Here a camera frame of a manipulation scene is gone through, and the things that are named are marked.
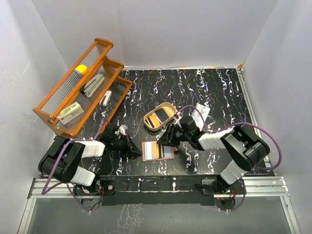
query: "orange wooden rack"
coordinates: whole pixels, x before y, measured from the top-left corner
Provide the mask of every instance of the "orange wooden rack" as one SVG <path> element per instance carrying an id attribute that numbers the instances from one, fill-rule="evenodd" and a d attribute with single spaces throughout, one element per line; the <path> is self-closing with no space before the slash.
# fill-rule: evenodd
<path id="1" fill-rule="evenodd" d="M 57 135 L 71 138 L 76 137 L 113 82 L 122 83 L 126 86 L 126 89 L 107 117 L 108 120 L 112 119 L 119 105 L 126 97 L 133 83 L 118 76 L 124 65 L 106 56 L 107 52 L 112 47 L 113 43 L 111 41 L 96 38 L 92 45 L 84 52 L 80 59 L 65 74 L 39 106 L 33 109 Z M 74 69 L 81 64 L 86 65 L 88 71 L 83 76 L 79 77 L 76 72 L 74 72 Z M 105 80 L 90 98 L 82 96 L 79 92 L 80 88 L 95 74 L 103 74 Z M 66 125 L 62 125 L 57 118 L 58 114 L 61 110 L 70 106 L 78 99 L 82 100 L 81 103 L 79 101 L 78 103 L 80 103 L 84 112 Z M 104 124 L 100 132 L 103 132 L 105 126 L 106 124 Z"/>

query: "yellow object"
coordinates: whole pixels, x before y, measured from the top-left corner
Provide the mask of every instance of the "yellow object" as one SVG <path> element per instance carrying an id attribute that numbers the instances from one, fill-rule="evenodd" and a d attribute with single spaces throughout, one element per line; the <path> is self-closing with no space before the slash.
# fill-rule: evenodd
<path id="1" fill-rule="evenodd" d="M 79 75 L 84 75 L 87 71 L 88 71 L 88 67 L 86 65 L 79 65 L 78 67 L 75 68 L 75 71 L 79 74 Z"/>
<path id="2" fill-rule="evenodd" d="M 157 128 L 160 126 L 160 122 L 155 114 L 150 115 L 149 118 L 152 124 L 154 125 L 153 126 L 154 128 Z"/>
<path id="3" fill-rule="evenodd" d="M 152 158 L 160 158 L 157 141 L 152 142 Z"/>

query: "marble table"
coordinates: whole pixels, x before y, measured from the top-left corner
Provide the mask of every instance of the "marble table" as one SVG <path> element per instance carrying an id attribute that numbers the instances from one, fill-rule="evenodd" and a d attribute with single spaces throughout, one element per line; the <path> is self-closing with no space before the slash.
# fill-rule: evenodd
<path id="1" fill-rule="evenodd" d="M 178 110 L 197 103 L 210 108 L 206 119 L 208 128 L 217 130 L 235 122 L 251 122 L 235 68 L 129 70 L 119 74 L 134 82 L 124 102 L 115 113 L 112 123 L 128 126 L 127 133 L 138 148 L 144 141 L 156 141 L 165 131 L 149 131 L 143 122 L 145 114 L 162 102 L 172 103 Z M 122 85 L 114 85 L 113 94 L 122 92 Z M 81 131 L 95 134 L 101 116 L 108 116 L 117 100 L 107 108 L 97 107 L 93 119 Z M 190 115 L 193 110 L 185 110 Z M 142 156 L 124 157 L 119 152 L 107 152 L 101 158 L 84 158 L 81 166 L 100 176 L 186 176 L 217 175 L 231 161 L 224 149 L 194 150 L 189 143 L 181 143 L 173 160 L 143 162 Z M 262 161 L 258 166 L 264 167 Z M 254 170 L 252 174 L 267 174 Z"/>

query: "white paper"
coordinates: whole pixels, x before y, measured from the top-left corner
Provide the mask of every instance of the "white paper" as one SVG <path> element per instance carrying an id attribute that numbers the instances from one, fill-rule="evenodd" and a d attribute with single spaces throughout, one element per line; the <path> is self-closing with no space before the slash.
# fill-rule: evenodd
<path id="1" fill-rule="evenodd" d="M 201 115 L 203 116 L 204 120 L 206 121 L 207 116 L 210 112 L 210 108 L 207 106 L 203 106 L 199 103 L 196 104 L 196 109 L 199 110 L 199 112 L 201 113 Z M 194 110 L 192 113 L 192 117 L 197 125 L 197 127 L 199 127 L 200 130 L 202 130 L 204 123 L 203 120 L 201 119 L 199 113 L 197 112 L 197 110 Z"/>

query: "floor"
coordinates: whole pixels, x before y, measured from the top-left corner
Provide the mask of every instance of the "floor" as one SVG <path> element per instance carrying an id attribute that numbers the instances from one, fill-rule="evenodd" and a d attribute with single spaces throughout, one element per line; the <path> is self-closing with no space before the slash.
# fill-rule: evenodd
<path id="1" fill-rule="evenodd" d="M 128 126 L 127 133 L 134 144 L 142 148 L 144 141 L 156 141 L 165 131 L 148 130 L 143 117 L 163 102 L 172 103 L 178 110 L 185 105 L 197 103 L 211 110 L 206 123 L 211 130 L 223 128 L 234 122 L 251 122 L 251 117 L 239 83 L 237 72 L 231 69 L 186 69 L 186 70 L 130 70 L 122 71 L 121 77 L 134 82 L 132 89 L 115 113 L 112 123 Z M 113 93 L 122 92 L 122 87 L 112 87 Z M 96 133 L 98 123 L 109 114 L 117 100 L 112 99 L 108 108 L 98 107 L 93 119 L 83 127 L 82 133 Z M 178 147 L 173 160 L 143 162 L 142 156 L 123 157 L 118 152 L 108 152 L 102 158 L 84 158 L 81 166 L 101 176 L 178 176 L 217 175 L 230 162 L 224 149 L 196 151 L 187 142 Z M 251 173 L 266 174 L 254 170 Z"/>

